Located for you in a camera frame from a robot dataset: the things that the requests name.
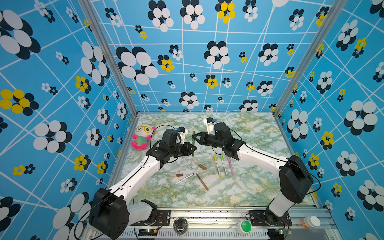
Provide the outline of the white pen yellow tip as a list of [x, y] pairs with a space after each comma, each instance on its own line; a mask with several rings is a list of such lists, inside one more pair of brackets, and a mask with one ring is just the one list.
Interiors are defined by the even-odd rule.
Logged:
[[218, 165], [218, 160], [217, 160], [217, 156], [214, 155], [214, 161], [215, 161], [215, 165], [216, 165], [216, 169], [217, 169], [217, 172], [218, 172], [218, 175], [219, 177], [221, 177], [221, 172], [220, 172], [220, 168], [219, 168], [219, 165]]

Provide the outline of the white pen brown tip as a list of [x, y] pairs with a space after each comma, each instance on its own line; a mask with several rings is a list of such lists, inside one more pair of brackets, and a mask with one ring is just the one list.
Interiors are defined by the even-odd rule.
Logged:
[[192, 174], [190, 174], [190, 175], [184, 177], [183, 179], [181, 179], [181, 180], [177, 181], [176, 183], [174, 183], [174, 186], [175, 186], [175, 185], [178, 185], [178, 184], [180, 184], [180, 183], [182, 183], [182, 182], [184, 182], [184, 181], [186, 181], [187, 179], [193, 177], [194, 175], [195, 175], [195, 173], [192, 173]]

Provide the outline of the white pen green tip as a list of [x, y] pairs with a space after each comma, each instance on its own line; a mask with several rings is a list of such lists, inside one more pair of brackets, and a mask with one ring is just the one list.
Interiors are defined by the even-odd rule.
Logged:
[[220, 157], [221, 157], [222, 166], [224, 168], [225, 176], [227, 176], [228, 175], [228, 171], [227, 171], [227, 168], [226, 168], [226, 165], [225, 165], [225, 162], [224, 162], [224, 155], [220, 155]]

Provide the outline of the pink gel pen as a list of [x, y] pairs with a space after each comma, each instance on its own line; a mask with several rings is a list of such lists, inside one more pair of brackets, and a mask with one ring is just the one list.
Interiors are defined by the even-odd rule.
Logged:
[[228, 159], [229, 167], [230, 167], [230, 170], [231, 170], [231, 174], [234, 176], [235, 172], [234, 172], [234, 169], [233, 169], [232, 160], [228, 156], [227, 156], [227, 159]]

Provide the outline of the brown gel pen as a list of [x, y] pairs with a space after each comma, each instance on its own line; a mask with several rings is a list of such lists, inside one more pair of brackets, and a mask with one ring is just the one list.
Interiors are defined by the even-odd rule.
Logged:
[[205, 188], [205, 190], [208, 191], [209, 188], [207, 187], [207, 185], [205, 184], [205, 182], [203, 181], [203, 179], [198, 175], [198, 173], [196, 173], [196, 176], [198, 177], [199, 181], [201, 182], [201, 184], [203, 185], [203, 187]]

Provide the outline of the green gel pen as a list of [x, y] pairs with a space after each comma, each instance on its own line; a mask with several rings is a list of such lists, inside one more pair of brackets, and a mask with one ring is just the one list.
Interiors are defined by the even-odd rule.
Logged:
[[192, 137], [192, 144], [193, 144], [193, 146], [195, 146], [195, 139]]

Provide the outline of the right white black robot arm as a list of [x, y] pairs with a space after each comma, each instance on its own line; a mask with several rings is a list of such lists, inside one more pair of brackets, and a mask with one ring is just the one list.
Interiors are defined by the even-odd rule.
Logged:
[[302, 159], [296, 155], [277, 156], [249, 146], [242, 139], [233, 137], [233, 131], [225, 124], [207, 127], [207, 132], [194, 134], [192, 138], [203, 146], [220, 148], [224, 154], [238, 161], [254, 164], [274, 174], [280, 180], [280, 192], [265, 210], [265, 218], [277, 221], [294, 205], [302, 203], [314, 183]]

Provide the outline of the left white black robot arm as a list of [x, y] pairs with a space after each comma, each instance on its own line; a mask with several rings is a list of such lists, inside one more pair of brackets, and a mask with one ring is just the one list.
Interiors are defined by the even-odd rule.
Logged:
[[190, 156], [197, 149], [185, 141], [187, 134], [184, 127], [165, 130], [162, 139], [147, 151], [143, 160], [125, 178], [107, 190], [99, 189], [94, 195], [89, 224], [115, 240], [127, 226], [137, 222], [155, 222], [156, 204], [148, 200], [134, 205], [130, 202], [145, 182], [171, 158]]

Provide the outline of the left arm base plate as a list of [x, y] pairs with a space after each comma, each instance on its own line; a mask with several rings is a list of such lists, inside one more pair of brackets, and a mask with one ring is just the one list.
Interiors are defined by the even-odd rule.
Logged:
[[145, 221], [136, 223], [137, 226], [169, 226], [171, 220], [170, 210], [156, 210], [150, 215], [150, 218]]

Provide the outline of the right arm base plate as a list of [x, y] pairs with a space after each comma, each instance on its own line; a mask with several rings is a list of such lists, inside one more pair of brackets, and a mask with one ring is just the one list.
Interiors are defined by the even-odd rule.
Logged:
[[250, 210], [246, 214], [246, 220], [251, 222], [253, 227], [291, 227], [292, 220], [288, 212], [282, 217], [276, 217], [273, 214], [265, 213], [265, 210]]

